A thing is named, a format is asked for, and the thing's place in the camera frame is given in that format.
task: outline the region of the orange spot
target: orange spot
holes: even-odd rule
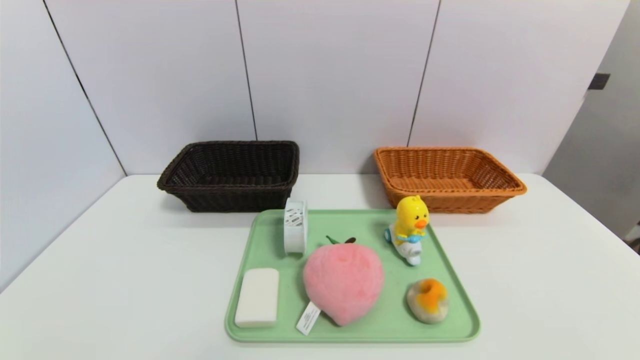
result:
[[[447,289],[436,279],[426,279],[420,283],[420,293],[416,301],[426,312],[438,312],[438,303],[447,297]]]

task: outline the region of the orange beak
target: orange beak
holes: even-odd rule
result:
[[[415,223],[414,226],[418,229],[424,229],[425,227],[427,227],[427,222],[426,220],[420,220],[417,223]]]

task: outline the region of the orange wicker basket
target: orange wicker basket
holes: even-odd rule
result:
[[[486,213],[527,187],[473,147],[381,147],[374,156],[393,207],[420,195],[434,213]]]

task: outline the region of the pink peach sponge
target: pink peach sponge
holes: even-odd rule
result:
[[[305,265],[304,281],[309,299],[336,324],[348,325],[365,316],[376,304],[385,273],[375,251],[347,243],[317,249]]]

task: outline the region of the white soap bar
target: white soap bar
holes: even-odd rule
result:
[[[273,268],[251,269],[244,273],[236,309],[238,327],[269,327],[278,318],[280,274]]]

